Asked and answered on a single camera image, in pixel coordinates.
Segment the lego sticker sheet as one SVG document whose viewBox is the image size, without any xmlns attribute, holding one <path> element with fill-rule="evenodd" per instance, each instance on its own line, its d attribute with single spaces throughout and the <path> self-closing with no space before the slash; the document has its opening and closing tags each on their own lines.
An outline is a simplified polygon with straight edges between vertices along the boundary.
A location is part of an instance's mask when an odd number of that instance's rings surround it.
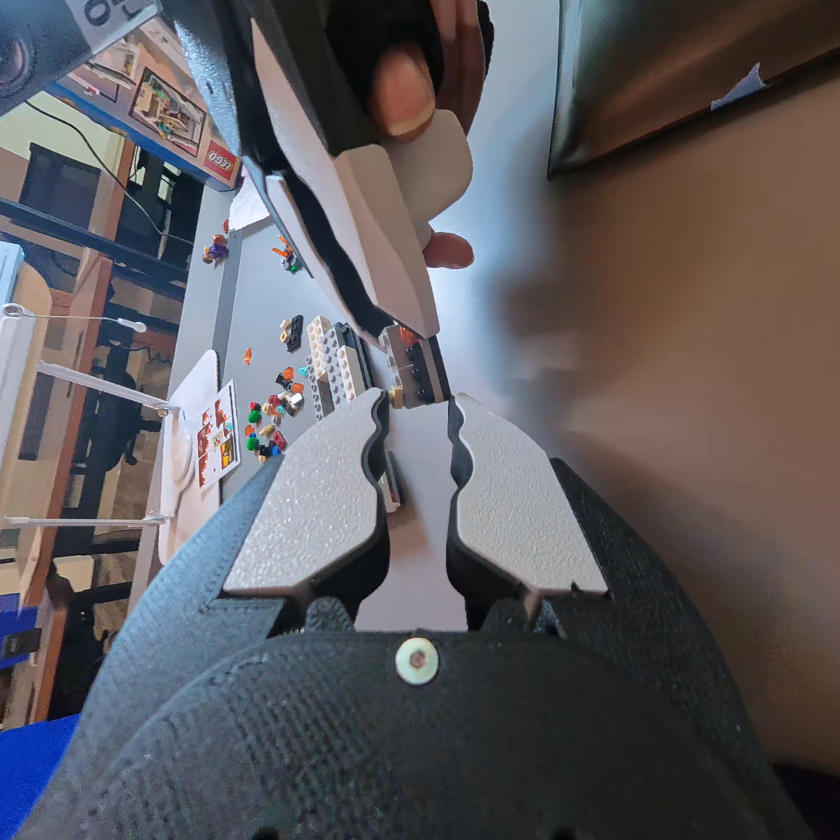
<svg viewBox="0 0 840 840">
<path fill-rule="evenodd" d="M 200 491 L 213 487 L 241 463 L 235 382 L 230 380 L 200 415 L 195 436 L 196 475 Z"/>
</svg>

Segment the colourful lego set box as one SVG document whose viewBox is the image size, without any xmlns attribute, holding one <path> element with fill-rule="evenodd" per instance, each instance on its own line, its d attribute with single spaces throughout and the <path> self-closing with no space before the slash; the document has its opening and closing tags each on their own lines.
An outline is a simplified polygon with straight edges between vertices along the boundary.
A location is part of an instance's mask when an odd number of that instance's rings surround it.
<svg viewBox="0 0 840 840">
<path fill-rule="evenodd" d="M 162 15 L 84 61 L 47 92 L 214 190 L 236 188 L 241 161 L 209 116 Z"/>
</svg>

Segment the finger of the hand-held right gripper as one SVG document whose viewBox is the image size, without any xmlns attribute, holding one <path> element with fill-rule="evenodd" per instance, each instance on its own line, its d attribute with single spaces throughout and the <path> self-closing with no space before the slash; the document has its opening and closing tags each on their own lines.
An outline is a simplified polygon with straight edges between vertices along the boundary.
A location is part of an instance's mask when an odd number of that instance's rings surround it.
<svg viewBox="0 0 840 840">
<path fill-rule="evenodd" d="M 334 235 L 326 213 L 303 182 L 294 176 L 289 184 L 281 173 L 264 175 L 262 196 L 309 276 L 356 332 L 379 338 L 386 329 L 396 325 L 393 317 L 370 299 L 359 271 Z"/>
<path fill-rule="evenodd" d="M 321 19 L 252 18 L 251 38 L 283 178 L 315 195 L 374 305 L 416 334 L 437 334 L 432 284 L 389 154 Z"/>
</svg>

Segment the long grey lego build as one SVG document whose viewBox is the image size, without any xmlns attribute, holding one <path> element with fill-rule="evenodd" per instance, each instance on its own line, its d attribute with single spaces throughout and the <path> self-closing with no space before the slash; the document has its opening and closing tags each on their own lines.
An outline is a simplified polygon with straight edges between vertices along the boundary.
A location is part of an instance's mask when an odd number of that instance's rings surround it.
<svg viewBox="0 0 840 840">
<path fill-rule="evenodd" d="M 318 424 L 375 387 L 367 343 L 344 322 L 317 316 L 306 327 L 308 396 Z"/>
</svg>

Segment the pile of lego pieces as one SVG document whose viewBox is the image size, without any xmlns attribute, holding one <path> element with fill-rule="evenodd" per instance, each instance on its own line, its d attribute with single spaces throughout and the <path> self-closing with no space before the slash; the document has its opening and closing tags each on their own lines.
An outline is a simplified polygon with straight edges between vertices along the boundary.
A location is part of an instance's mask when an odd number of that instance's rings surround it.
<svg viewBox="0 0 840 840">
<path fill-rule="evenodd" d="M 266 343 L 252 347 L 244 366 L 245 447 L 259 462 L 284 455 L 308 404 L 303 316 L 280 321 Z"/>
</svg>

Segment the white book stand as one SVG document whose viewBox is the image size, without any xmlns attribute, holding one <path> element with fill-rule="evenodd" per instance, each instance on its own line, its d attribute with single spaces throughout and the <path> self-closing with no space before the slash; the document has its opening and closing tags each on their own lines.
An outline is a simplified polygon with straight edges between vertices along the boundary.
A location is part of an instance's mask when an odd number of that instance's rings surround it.
<svg viewBox="0 0 840 840">
<path fill-rule="evenodd" d="M 1 456 L 2 456 L 2 529 L 23 532 L 19 537 L 16 563 L 19 573 L 24 560 L 33 564 L 47 529 L 86 528 L 105 525 L 124 528 L 161 528 L 158 539 L 161 564 L 164 565 L 213 516 L 219 506 L 220 490 L 211 484 L 198 486 L 199 454 L 197 435 L 204 408 L 211 406 L 219 389 L 219 362 L 215 350 L 207 350 L 175 390 L 170 400 L 162 400 L 122 385 L 74 371 L 41 359 L 44 338 L 38 325 L 47 314 L 31 311 L 14 299 L 18 274 L 26 268 L 23 250 L 2 243 L 2 328 L 1 328 Z M 70 385 L 85 385 L 142 406 L 162 410 L 163 449 L 161 456 L 161 498 L 155 513 L 143 519 L 100 520 L 37 518 L 10 516 L 13 490 L 23 489 L 14 480 L 14 467 L 37 374 Z"/>
</svg>

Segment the blue tape piece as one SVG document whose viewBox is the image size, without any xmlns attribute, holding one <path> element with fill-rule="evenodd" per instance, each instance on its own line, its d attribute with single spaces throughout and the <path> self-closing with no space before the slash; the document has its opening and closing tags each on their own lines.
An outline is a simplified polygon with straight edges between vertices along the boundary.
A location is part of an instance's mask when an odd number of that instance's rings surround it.
<svg viewBox="0 0 840 840">
<path fill-rule="evenodd" d="M 712 100 L 710 111 L 727 107 L 766 89 L 769 85 L 762 78 L 761 63 L 756 62 L 745 77 L 739 80 L 723 97 Z"/>
</svg>

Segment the blue plastic bin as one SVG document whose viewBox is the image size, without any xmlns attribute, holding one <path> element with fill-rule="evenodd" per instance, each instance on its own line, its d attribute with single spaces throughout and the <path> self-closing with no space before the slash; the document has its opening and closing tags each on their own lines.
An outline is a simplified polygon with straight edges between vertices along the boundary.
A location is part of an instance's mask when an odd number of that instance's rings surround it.
<svg viewBox="0 0 840 840">
<path fill-rule="evenodd" d="M 1 731 L 1 838 L 12 838 L 44 792 L 80 715 Z"/>
<path fill-rule="evenodd" d="M 1 670 L 23 664 L 39 651 L 38 608 L 20 605 L 19 594 L 1 595 Z"/>
</svg>

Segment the person's right hand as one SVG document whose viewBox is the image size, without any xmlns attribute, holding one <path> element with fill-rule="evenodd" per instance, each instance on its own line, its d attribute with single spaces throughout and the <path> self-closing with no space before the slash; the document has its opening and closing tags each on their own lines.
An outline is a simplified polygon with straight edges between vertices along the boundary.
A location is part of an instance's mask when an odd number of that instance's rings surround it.
<svg viewBox="0 0 840 840">
<path fill-rule="evenodd" d="M 438 92 L 423 52 L 414 45 L 389 48 L 379 59 L 371 83 L 368 109 L 388 140 L 409 143 L 430 126 L 441 98 L 468 134 L 475 120 L 487 77 L 487 47 L 482 22 L 487 9 L 477 1 L 431 3 L 444 56 Z"/>
</svg>

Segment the small grey lego assembly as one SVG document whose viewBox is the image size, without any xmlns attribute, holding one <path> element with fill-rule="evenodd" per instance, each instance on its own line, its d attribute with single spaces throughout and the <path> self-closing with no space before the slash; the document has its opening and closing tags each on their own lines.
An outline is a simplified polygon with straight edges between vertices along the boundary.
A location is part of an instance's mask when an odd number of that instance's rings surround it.
<svg viewBox="0 0 840 840">
<path fill-rule="evenodd" d="M 387 394 L 395 410 L 448 402 L 451 391 L 437 336 L 424 339 L 394 324 L 382 331 L 380 345 L 392 377 Z"/>
</svg>

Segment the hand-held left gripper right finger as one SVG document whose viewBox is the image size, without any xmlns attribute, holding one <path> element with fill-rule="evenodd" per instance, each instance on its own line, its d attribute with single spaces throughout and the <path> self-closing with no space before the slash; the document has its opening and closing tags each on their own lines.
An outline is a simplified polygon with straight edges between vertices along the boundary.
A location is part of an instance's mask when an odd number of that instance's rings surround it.
<svg viewBox="0 0 840 840">
<path fill-rule="evenodd" d="M 513 422 L 474 397 L 448 404 L 452 446 L 446 545 L 450 584 L 468 629 L 493 606 L 519 603 L 527 623 L 556 597 L 604 597 L 608 584 L 550 457 Z"/>
</svg>

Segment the printed white paper bag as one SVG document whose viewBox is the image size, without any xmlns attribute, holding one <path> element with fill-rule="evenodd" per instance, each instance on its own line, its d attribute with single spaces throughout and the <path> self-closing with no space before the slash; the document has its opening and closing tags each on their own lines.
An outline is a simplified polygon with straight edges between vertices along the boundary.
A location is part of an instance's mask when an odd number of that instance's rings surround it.
<svg viewBox="0 0 840 840">
<path fill-rule="evenodd" d="M 258 224 L 270 217 L 270 210 L 266 206 L 249 173 L 243 174 L 243 179 L 234 196 L 227 216 L 227 231 L 244 230 L 252 224 Z"/>
</svg>

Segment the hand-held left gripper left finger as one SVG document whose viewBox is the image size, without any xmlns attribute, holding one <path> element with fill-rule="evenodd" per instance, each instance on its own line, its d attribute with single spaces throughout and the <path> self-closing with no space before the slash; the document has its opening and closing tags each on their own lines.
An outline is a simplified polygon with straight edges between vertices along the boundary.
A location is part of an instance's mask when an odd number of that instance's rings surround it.
<svg viewBox="0 0 840 840">
<path fill-rule="evenodd" d="M 390 404 L 371 388 L 287 450 L 224 583 L 233 597 L 322 597 L 355 620 L 385 580 L 390 539 L 379 479 Z"/>
</svg>

